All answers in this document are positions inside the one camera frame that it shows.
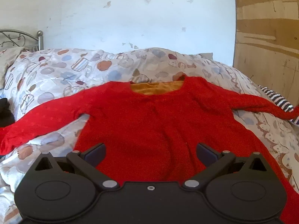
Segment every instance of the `wooden panel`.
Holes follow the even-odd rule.
[[[234,67],[299,104],[299,0],[236,0]]]

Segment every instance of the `wall stain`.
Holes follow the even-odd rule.
[[[111,1],[108,1],[107,2],[107,5],[106,6],[103,6],[103,8],[109,8],[111,6]]]
[[[144,0],[146,4],[149,4],[151,0]]]

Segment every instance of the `red sweater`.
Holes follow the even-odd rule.
[[[233,116],[232,109],[268,112],[281,119],[291,113],[261,97],[238,94],[186,77],[183,86],[162,95],[135,93],[130,83],[109,82],[73,96],[46,102],[19,121],[0,129],[0,154],[7,154],[29,140],[55,131],[90,114],[75,150],[81,152],[103,142],[104,161],[97,167],[120,184],[124,181],[180,181],[204,169],[197,159],[199,142],[236,156],[258,151],[267,159],[288,194],[282,220],[299,223],[299,195],[285,179],[279,165],[263,143]]]

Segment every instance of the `patterned bedding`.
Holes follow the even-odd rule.
[[[108,81],[166,82],[175,81],[182,74],[201,76],[225,89],[269,99],[256,84],[232,67],[208,59],[204,54],[182,55],[161,48],[117,55],[84,49],[23,51],[8,68],[0,95],[9,99],[11,111],[18,120],[44,102]],[[234,111],[234,117],[265,144],[299,192],[296,184],[299,181],[297,128],[293,129],[288,121],[268,113],[238,110]],[[60,130],[18,147],[0,160],[0,223],[13,224],[21,220],[13,193],[37,156],[43,151],[65,156],[73,149],[88,118],[82,115]]]

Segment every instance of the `striped fabric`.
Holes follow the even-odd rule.
[[[259,86],[261,90],[280,108],[282,108],[285,112],[290,112],[294,110],[293,105],[289,103],[283,96],[280,94],[268,89],[267,87]],[[293,124],[299,126],[299,117],[290,120]]]

